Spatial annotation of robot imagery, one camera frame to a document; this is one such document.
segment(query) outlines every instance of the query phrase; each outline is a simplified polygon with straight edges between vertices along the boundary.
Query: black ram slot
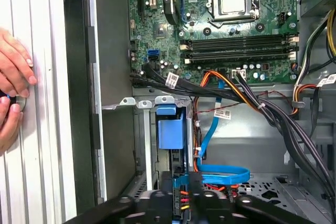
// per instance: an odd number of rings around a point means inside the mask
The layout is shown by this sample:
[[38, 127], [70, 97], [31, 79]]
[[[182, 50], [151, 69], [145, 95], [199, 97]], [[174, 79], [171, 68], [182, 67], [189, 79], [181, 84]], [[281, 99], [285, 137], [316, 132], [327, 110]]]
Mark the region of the black ram slot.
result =
[[264, 48], [277, 46], [283, 47], [287, 43], [287, 38], [282, 35], [209, 40], [181, 40], [181, 45], [187, 45], [190, 51], [230, 50], [236, 48]]
[[191, 60], [191, 63], [211, 63], [214, 62], [237, 62], [237, 61], [262, 61], [287, 59], [288, 54], [294, 49], [268, 49], [255, 51], [240, 51], [240, 52], [203, 52], [196, 54], [182, 54], [184, 59]]

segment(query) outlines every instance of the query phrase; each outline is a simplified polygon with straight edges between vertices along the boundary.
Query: aluminum surface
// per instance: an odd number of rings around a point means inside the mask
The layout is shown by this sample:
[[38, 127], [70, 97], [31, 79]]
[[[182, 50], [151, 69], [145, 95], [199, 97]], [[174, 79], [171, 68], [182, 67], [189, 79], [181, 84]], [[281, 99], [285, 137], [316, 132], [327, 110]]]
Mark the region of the aluminum surface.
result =
[[25, 45], [39, 80], [19, 138], [0, 158], [2, 223], [62, 223], [77, 211], [63, 0], [0, 2], [0, 26]]

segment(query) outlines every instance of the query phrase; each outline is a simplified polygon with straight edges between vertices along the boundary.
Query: human hand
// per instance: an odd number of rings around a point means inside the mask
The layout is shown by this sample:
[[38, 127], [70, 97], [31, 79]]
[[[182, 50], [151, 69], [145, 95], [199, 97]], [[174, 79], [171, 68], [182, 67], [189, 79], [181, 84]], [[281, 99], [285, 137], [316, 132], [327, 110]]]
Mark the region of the human hand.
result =
[[15, 142], [22, 123], [23, 112], [20, 112], [20, 105], [12, 104], [9, 108], [10, 102], [8, 97], [0, 98], [0, 156]]
[[0, 28], [0, 90], [15, 97], [27, 98], [29, 84], [37, 83], [31, 67], [32, 59], [24, 46], [3, 28]]

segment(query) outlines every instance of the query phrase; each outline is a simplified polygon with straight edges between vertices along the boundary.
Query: black cable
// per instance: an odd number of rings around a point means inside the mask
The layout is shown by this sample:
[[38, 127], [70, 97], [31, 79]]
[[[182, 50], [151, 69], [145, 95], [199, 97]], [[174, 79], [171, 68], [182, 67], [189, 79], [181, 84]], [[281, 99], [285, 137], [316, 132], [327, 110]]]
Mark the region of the black cable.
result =
[[311, 106], [311, 132], [310, 136], [312, 137], [314, 134], [314, 131], [316, 129], [317, 125], [317, 119], [319, 116], [319, 104], [320, 104], [320, 87], [316, 87], [314, 94], [313, 94], [313, 100], [312, 100], [312, 106]]

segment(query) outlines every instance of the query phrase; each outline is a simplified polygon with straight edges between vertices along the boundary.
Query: sata port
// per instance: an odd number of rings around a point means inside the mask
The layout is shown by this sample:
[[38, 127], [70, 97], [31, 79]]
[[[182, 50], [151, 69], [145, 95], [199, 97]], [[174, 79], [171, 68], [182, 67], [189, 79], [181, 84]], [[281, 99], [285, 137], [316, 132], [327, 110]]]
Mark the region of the sata port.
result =
[[150, 49], [147, 51], [147, 55], [160, 55], [160, 50], [159, 49]]
[[148, 55], [149, 61], [156, 61], [159, 60], [159, 55]]

